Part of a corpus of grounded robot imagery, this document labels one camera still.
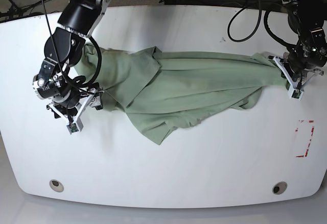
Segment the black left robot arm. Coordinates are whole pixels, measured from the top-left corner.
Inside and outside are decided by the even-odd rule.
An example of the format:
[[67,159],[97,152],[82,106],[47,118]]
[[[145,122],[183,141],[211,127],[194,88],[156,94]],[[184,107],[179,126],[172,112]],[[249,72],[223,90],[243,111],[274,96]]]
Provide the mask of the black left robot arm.
[[286,58],[286,71],[293,81],[303,81],[306,72],[326,64],[326,40],[323,30],[324,15],[322,0],[281,0],[288,13],[288,24],[298,35],[295,45],[289,44],[268,27],[270,9],[264,15],[267,33],[289,52]]

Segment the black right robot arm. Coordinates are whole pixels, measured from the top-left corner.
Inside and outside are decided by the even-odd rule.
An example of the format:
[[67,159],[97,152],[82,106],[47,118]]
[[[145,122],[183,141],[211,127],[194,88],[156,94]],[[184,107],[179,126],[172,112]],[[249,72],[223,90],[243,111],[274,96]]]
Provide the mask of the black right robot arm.
[[[91,34],[105,14],[111,0],[70,0],[61,13],[59,27],[50,33],[44,46],[44,60],[33,78],[33,88],[40,99],[51,99],[55,118],[63,116],[69,121],[77,115],[77,104],[89,95],[99,96],[96,83],[102,65],[100,48]],[[81,59],[85,40],[94,45],[98,63],[94,75],[70,78],[70,68]]]

